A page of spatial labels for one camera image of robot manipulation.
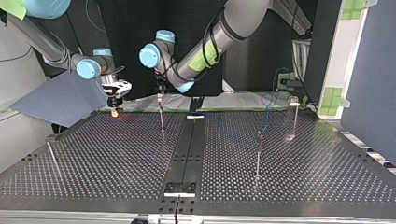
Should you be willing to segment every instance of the black bracket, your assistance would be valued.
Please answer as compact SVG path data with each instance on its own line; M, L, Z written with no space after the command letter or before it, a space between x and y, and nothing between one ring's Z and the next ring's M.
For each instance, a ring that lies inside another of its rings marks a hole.
M7 26L8 14L1 8L0 8L0 21L4 24L4 26Z
M193 198L197 185L195 183L167 183L165 197Z
M192 97L190 103L190 113L195 113L197 109L201 108L202 104L204 103L204 99L204 96Z
M46 137L46 143L54 143L54 142L59 142L62 139L61 134L51 134L48 137Z

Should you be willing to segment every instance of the blue joint cap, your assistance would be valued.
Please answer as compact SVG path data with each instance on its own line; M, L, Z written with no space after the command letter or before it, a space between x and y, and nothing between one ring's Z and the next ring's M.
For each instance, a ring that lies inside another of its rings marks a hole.
M109 57L113 57L113 54L111 53L111 49L94 49L93 50L93 55L94 56L109 56Z
M171 31L160 30L157 31L157 39L175 43L175 34Z
M191 89L191 87L195 84L195 82L188 82L184 85L182 85L181 87L175 87L178 91L180 91L181 93L186 93L187 91L189 91Z
M41 19L56 19L69 8L71 0L25 0L26 14Z
M157 46L148 44L140 50L139 58L147 68L155 68L160 64L161 53Z
M77 64L77 73L84 79L92 79L100 76L100 64L92 59L81 60Z

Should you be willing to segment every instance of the small clamp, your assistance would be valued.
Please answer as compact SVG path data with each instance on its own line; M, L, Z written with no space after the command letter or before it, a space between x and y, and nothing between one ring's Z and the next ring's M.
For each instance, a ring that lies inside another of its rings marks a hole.
M0 21L4 24L4 26L7 26L8 14L1 8L0 8Z

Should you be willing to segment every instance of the gray wall panel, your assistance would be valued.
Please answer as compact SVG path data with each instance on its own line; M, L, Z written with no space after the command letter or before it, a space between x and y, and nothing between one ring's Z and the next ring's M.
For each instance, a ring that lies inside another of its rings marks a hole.
M396 163L396 1L370 8L353 71L342 125Z

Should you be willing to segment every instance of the white panel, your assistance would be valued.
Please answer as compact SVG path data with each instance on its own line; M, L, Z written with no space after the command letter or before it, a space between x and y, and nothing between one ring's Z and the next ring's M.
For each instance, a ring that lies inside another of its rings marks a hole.
M0 105L21 98L46 81L33 51L21 59L0 62L0 71Z
M5 27L0 23L0 61L20 57L29 48L30 45L10 25Z
M23 114L0 121L0 173L45 144L50 124Z
M356 46L360 28L361 21L358 20L339 22L326 76L327 87L344 88L347 64Z

